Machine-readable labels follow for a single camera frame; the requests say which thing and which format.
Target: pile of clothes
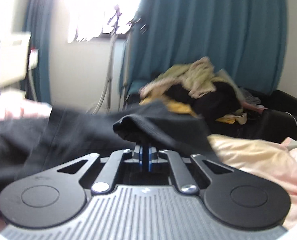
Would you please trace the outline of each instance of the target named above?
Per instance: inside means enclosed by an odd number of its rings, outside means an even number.
[[[140,104],[160,99],[169,111],[205,120],[245,124],[247,115],[230,82],[214,74],[208,57],[193,64],[174,65],[140,89]]]

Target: window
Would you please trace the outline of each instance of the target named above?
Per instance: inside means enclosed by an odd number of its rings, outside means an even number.
[[[118,34],[129,30],[127,23],[133,19],[141,0],[65,0],[70,12],[68,41],[89,41],[97,37],[109,37],[115,19],[107,25],[115,14],[114,6],[120,7]]]

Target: curtain fold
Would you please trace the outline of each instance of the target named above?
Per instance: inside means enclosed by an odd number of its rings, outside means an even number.
[[[142,0],[149,26],[134,28],[129,93],[174,64],[209,56],[237,85],[276,89],[286,46],[285,0]]]
[[[23,31],[31,32],[31,45],[38,49],[33,79],[38,101],[51,103],[49,80],[50,22],[54,0],[29,0]]]

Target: ribbed gray panel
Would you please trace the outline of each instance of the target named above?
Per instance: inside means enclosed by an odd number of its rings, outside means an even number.
[[[172,186],[118,186],[91,199],[67,224],[44,230],[8,226],[9,240],[273,240],[286,230],[246,232],[213,219],[201,200]]]

